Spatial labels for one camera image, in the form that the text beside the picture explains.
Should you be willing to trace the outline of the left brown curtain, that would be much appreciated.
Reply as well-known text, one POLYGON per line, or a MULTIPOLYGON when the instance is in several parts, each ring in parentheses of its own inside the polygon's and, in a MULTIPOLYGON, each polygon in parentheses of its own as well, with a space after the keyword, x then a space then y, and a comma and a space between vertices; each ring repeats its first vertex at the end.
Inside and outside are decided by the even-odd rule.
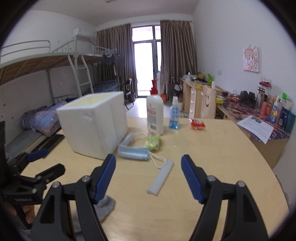
POLYGON ((131 80, 130 91, 137 94, 134 44, 130 23, 96 32, 96 44, 113 50, 114 53, 104 57, 97 65, 98 81, 117 80, 120 90, 126 80, 131 80))

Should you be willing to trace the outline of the blue plaid quilt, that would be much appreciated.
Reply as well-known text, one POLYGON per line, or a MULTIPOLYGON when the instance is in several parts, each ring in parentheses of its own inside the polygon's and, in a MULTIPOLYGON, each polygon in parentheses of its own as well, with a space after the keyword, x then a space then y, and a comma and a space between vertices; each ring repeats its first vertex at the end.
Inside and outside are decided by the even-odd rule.
POLYGON ((20 127, 23 130, 32 130, 33 132, 40 132, 47 137, 51 137, 61 128, 57 109, 66 103, 66 101, 62 101, 50 107, 41 106, 23 113, 20 119, 20 127))

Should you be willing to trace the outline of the white paper sheet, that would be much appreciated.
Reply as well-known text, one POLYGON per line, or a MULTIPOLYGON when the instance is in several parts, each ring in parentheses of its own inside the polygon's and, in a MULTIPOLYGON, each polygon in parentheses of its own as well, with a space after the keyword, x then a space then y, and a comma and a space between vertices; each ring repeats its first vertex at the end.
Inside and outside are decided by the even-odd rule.
POLYGON ((273 126, 252 115, 239 121, 237 124, 257 136, 264 144, 267 144, 274 130, 273 126))

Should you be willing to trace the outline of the wooden drawer desk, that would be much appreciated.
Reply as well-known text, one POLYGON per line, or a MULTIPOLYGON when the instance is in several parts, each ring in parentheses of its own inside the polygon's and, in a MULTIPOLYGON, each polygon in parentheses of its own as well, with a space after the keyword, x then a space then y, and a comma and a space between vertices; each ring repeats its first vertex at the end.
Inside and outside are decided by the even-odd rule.
POLYGON ((183 87, 183 111, 189 118, 200 118, 202 109, 203 87, 208 85, 180 78, 183 87))

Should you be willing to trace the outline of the blue spray bottle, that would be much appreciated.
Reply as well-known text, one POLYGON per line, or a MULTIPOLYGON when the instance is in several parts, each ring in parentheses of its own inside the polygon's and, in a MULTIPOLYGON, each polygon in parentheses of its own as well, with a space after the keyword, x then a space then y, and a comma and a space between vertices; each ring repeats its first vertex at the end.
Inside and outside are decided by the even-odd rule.
POLYGON ((180 109, 178 106, 178 97, 174 96, 172 99, 172 104, 170 107, 170 120, 169 120, 169 128, 172 130, 179 129, 179 116, 180 109))

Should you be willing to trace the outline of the anime wall picture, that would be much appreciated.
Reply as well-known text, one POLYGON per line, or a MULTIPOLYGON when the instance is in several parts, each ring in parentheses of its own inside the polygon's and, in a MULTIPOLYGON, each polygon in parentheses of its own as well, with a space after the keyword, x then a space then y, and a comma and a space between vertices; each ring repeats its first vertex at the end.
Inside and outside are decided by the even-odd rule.
POLYGON ((243 49, 243 70, 259 72, 259 51, 256 46, 251 45, 243 49))

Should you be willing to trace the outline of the white lotion pump bottle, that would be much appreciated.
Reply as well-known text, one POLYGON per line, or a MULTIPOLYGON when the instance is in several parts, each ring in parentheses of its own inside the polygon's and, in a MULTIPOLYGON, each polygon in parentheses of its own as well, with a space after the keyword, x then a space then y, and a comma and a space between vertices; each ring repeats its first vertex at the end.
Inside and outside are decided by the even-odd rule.
POLYGON ((147 129, 151 135, 164 133, 164 102, 158 95, 157 79, 152 80, 150 95, 147 97, 147 129))

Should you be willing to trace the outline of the white air conditioner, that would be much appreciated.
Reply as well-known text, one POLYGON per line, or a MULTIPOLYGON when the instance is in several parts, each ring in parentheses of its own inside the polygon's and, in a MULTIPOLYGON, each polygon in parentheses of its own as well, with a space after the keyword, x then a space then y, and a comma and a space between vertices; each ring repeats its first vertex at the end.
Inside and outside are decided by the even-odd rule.
POLYGON ((83 30, 81 28, 76 28, 73 30, 73 37, 80 37, 80 38, 86 38, 86 39, 92 39, 94 38, 93 33, 89 32, 87 30, 83 30))

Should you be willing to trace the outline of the wooden smiley chair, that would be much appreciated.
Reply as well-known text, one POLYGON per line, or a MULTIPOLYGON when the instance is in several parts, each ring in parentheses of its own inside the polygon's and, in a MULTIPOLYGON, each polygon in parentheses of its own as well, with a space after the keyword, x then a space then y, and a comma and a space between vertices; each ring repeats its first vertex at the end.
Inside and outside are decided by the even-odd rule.
POLYGON ((202 92, 201 118, 215 119, 216 116, 216 92, 204 86, 202 92))

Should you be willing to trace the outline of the black folding chair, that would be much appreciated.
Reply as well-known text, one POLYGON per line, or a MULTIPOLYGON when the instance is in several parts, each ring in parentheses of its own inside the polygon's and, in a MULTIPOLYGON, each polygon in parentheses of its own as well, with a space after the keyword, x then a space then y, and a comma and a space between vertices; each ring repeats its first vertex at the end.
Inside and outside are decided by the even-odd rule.
POLYGON ((134 105, 135 96, 134 93, 130 90, 132 86, 132 79, 129 78, 122 84, 122 90, 124 93, 125 100, 128 100, 129 103, 132 103, 134 105))

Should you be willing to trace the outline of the black headphones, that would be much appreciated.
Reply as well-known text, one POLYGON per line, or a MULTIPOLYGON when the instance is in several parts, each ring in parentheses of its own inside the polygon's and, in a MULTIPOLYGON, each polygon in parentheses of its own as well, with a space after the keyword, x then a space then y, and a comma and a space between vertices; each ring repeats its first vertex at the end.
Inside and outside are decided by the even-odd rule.
POLYGON ((240 101, 246 103, 255 103, 255 94, 253 92, 241 91, 240 101))

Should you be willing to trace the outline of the grey sock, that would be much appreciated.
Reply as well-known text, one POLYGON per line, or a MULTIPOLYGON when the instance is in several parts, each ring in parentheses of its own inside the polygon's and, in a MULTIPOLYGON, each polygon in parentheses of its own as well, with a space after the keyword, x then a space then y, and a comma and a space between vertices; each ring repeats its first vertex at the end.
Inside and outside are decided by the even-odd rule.
MULTIPOLYGON (((107 216, 111 214, 111 212, 115 208, 115 205, 116 205, 116 201, 108 195, 105 195, 105 197, 102 200, 100 200, 97 204, 94 205, 97 217, 100 222, 103 222, 107 218, 107 216)), ((74 232, 80 233, 81 225, 79 223, 77 210, 72 215, 72 221, 73 221, 74 232)))

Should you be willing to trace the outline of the white foam box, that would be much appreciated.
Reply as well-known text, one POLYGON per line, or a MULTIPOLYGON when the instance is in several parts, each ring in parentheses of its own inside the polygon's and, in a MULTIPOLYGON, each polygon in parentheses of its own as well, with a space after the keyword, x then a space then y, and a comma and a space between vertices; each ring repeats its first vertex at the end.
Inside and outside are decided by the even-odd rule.
POLYGON ((58 108, 57 115, 71 149, 100 160, 114 153, 128 130, 122 91, 85 95, 58 108))

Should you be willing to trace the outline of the brown curtain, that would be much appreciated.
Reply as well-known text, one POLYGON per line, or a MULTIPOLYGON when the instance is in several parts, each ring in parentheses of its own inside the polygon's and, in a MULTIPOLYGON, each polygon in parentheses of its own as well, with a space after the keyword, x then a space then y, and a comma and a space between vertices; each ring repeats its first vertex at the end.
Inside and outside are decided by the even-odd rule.
POLYGON ((96 32, 96 44, 113 50, 114 53, 104 57, 97 65, 98 81, 117 80, 120 90, 126 80, 131 80, 130 91, 137 94, 134 44, 130 23, 96 32))
POLYGON ((168 93, 169 81, 187 73, 197 74, 194 35, 190 21, 161 20, 160 92, 168 93))

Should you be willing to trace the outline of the black smartphone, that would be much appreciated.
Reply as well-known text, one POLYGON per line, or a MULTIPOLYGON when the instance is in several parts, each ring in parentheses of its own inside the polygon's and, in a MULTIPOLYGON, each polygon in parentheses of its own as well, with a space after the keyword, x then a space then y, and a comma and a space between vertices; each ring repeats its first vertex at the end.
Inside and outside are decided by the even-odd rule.
POLYGON ((65 138, 62 134, 54 134, 51 137, 47 137, 40 144, 32 150, 32 152, 46 149, 51 152, 63 139, 65 138))

